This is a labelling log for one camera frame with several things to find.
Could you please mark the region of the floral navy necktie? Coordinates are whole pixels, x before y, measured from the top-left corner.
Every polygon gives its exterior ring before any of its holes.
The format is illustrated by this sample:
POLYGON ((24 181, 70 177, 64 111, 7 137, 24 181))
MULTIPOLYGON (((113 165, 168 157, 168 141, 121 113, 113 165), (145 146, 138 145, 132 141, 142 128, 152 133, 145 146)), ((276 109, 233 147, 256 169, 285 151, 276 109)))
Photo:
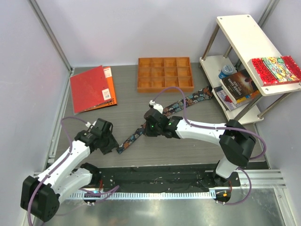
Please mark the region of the floral navy necktie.
MULTIPOLYGON (((186 108, 189 106, 192 106, 198 102, 204 101, 204 100, 209 100, 213 97, 212 93, 212 87, 207 86, 205 88, 202 88, 198 90, 195 93, 192 93, 188 96, 185 97, 184 99, 180 99, 177 102, 174 102, 171 105, 168 105, 164 108, 163 114, 165 116, 170 116, 174 113, 177 113, 179 111, 182 111, 184 109, 184 102, 186 104, 186 108)), ((130 145, 135 142, 141 135, 144 134, 145 130, 145 123, 142 124, 132 135, 130 135, 118 148, 117 152, 121 154, 124 152, 127 148, 130 147, 130 145)))

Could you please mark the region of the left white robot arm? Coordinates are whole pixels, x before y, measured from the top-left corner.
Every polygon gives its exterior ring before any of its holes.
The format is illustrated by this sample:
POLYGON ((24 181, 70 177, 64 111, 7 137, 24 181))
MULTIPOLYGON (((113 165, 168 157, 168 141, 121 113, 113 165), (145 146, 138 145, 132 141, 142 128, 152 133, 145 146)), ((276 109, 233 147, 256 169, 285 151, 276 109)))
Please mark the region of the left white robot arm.
POLYGON ((98 118, 93 123, 85 122, 85 126, 87 130, 69 139, 70 146, 52 165, 38 176, 28 176, 23 181, 20 206, 27 211, 30 226, 32 216, 47 222, 73 192, 99 185, 99 168, 90 163, 81 164, 81 161, 97 149, 107 154, 118 147, 118 143, 112 134, 111 122, 98 118))

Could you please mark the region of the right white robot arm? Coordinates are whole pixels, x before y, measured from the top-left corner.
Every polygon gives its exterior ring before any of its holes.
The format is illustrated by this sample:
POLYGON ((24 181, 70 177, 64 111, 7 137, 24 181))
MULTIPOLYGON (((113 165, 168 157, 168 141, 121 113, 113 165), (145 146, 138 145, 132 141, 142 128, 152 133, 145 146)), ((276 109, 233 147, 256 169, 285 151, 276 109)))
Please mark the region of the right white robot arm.
POLYGON ((256 139, 236 120, 226 124, 210 124, 186 120, 180 116, 168 118, 163 107, 153 100, 145 113, 144 134, 148 137, 165 136, 176 139, 195 139, 218 145, 224 157, 218 161, 212 174, 216 186, 225 185, 238 167, 248 165, 256 139))

